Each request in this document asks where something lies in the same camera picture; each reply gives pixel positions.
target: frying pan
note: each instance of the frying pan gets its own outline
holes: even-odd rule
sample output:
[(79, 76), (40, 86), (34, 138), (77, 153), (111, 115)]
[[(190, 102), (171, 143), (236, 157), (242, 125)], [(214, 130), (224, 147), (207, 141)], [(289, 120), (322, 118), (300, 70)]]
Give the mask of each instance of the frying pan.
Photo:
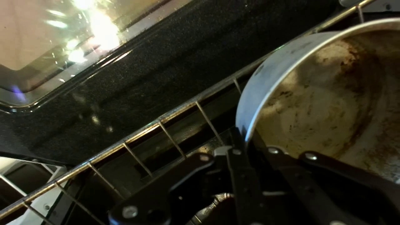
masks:
[(296, 38), (251, 76), (236, 126), (292, 156), (319, 151), (400, 180), (400, 18)]

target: black surface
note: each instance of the black surface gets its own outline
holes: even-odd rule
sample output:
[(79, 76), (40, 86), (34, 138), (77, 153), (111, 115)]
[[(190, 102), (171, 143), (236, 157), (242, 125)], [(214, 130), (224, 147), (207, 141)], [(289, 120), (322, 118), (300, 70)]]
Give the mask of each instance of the black surface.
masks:
[[(400, 221), (399, 185), (367, 171), (315, 151), (306, 151), (299, 158), (265, 147), (226, 151), (214, 157), (197, 152), (180, 161), (107, 210), (110, 223), (186, 223), (216, 193), (224, 192), (232, 193), (236, 213), (231, 216), (236, 216), (237, 223), (392, 225)], [(281, 187), (270, 188), (271, 183)], [(136, 206), (136, 215), (125, 217), (126, 206)], [(226, 218), (227, 211), (216, 212), (221, 215), (211, 212), (215, 222)], [(219, 223), (235, 222), (230, 218)]]
[(336, 6), (336, 0), (194, 1), (109, 61), (132, 50), (126, 57), (91, 66), (80, 75), (90, 78), (36, 111), (0, 113), (0, 151), (59, 163), (86, 160), (316, 25)]

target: metal rod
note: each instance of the metal rod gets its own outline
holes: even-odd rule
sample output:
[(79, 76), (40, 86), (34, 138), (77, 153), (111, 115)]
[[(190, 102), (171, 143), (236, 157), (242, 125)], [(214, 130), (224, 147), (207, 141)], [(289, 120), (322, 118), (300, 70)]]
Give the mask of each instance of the metal rod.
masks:
[(175, 146), (175, 148), (179, 151), (179, 153), (186, 158), (185, 152), (182, 151), (182, 148), (177, 145), (177, 142), (175, 141), (175, 138), (172, 137), (172, 135), (166, 130), (166, 127), (164, 126), (164, 123), (161, 121), (159, 121), (159, 125), (161, 127), (161, 130), (164, 131), (164, 133), (170, 138), (170, 141), (172, 142), (172, 145)]
[(34, 213), (36, 213), (40, 218), (42, 218), (46, 223), (52, 225), (52, 222), (50, 220), (47, 220), (42, 213), (40, 213), (36, 208), (34, 208), (32, 206), (30, 206), (26, 201), (22, 201), (22, 205), (31, 210)]
[(74, 196), (71, 196), (69, 192), (66, 192), (66, 190), (64, 190), (64, 187), (56, 182), (56, 186), (61, 190), (61, 192), (67, 196), (71, 201), (74, 201), (75, 205), (77, 205), (81, 210), (84, 210), (90, 217), (92, 217), (97, 223), (104, 225), (104, 222), (95, 216), (94, 213), (90, 212), (90, 210), (87, 207), (85, 207), (82, 203), (80, 203)]
[(221, 201), (216, 196), (214, 196), (212, 206), (216, 207), (220, 202)]
[[(357, 6), (364, 7), (364, 6), (366, 6), (366, 5), (369, 5), (369, 3), (374, 2), (374, 1), (375, 0), (364, 0)], [(357, 11), (357, 6), (349, 7), (349, 8), (344, 10), (342, 12), (340, 12), (339, 15), (334, 15), (332, 17), (325, 20), (324, 22), (314, 26), (311, 30), (301, 33), (300, 36), (307, 35), (307, 33), (315, 33), (315, 32), (319, 32), (321, 30), (325, 30), (325, 28), (335, 25), (336, 22), (339, 22), (339, 21), (344, 20), (345, 17), (347, 17), (347, 16), (352, 15), (354, 12), (356, 12)]]
[[(80, 173), (81, 171), (85, 171), (86, 168), (87, 168), (87, 163), (81, 163), (77, 167), (75, 167), (74, 170), (66, 172), (57, 181), (59, 182), (64, 182), (64, 181), (74, 177), (76, 173)], [(31, 192), (26, 197), (22, 197), (20, 200), (15, 201), (14, 203), (9, 205), (7, 207), (2, 208), (0, 211), (0, 221), (2, 218), (5, 218), (6, 216), (11, 215), (12, 212), (15, 212), (16, 210), (21, 208), (24, 206), (24, 201), (32, 201), (34, 198), (36, 198), (36, 197), (44, 195), (45, 192), (50, 191), (51, 188), (54, 188), (54, 186), (55, 186), (54, 182), (47, 182), (41, 188)]]
[(200, 110), (202, 117), (205, 118), (205, 121), (209, 123), (209, 126), (211, 127), (214, 135), (216, 136), (216, 138), (220, 141), (221, 145), (225, 145), (220, 133), (216, 131), (215, 126), (212, 125), (211, 120), (209, 118), (209, 116), (205, 113), (204, 108), (201, 107), (200, 102), (196, 101), (197, 108)]
[(56, 177), (61, 175), (61, 171), (62, 171), (64, 168), (65, 168), (65, 167), (62, 167), (62, 166), (57, 166), (57, 168), (54, 171), (54, 173), (52, 173), (51, 177), (49, 178), (49, 182), (52, 181), (52, 180), (56, 180)]
[(11, 180), (9, 180), (7, 177), (5, 177), (4, 175), (0, 173), (0, 178), (4, 180), (9, 186), (11, 186), (15, 191), (17, 191), (19, 193), (21, 193), (22, 196), (26, 196), (26, 192), (22, 191), (19, 186), (16, 186)]
[(87, 165), (106, 185), (109, 185), (110, 188), (112, 188), (122, 198), (120, 191), (117, 191), (115, 186), (106, 177), (104, 177), (95, 166), (91, 165), (91, 162), (87, 162)]
[(217, 203), (220, 203), (220, 198), (217, 197), (219, 195), (214, 196), (214, 201), (216, 201)]
[(195, 215), (195, 218), (197, 220), (199, 223), (202, 223), (197, 215)]
[(234, 78), (234, 83), (235, 83), (235, 86), (236, 86), (236, 88), (237, 88), (239, 93), (241, 95), (241, 87), (240, 87), (240, 85), (239, 85), (239, 82), (237, 82), (237, 78)]
[(136, 160), (136, 162), (149, 173), (150, 177), (152, 177), (152, 172), (149, 170), (147, 166), (145, 166), (144, 162), (135, 155), (135, 152), (126, 145), (126, 142), (122, 143), (124, 147), (130, 152), (130, 155)]
[(46, 163), (40, 163), (45, 170), (47, 170), (51, 175), (54, 173), (54, 171), (46, 165)]
[(364, 18), (364, 12), (362, 12), (361, 3), (357, 3), (357, 12), (359, 12), (359, 17), (360, 17), (360, 23), (364, 23), (365, 18)]

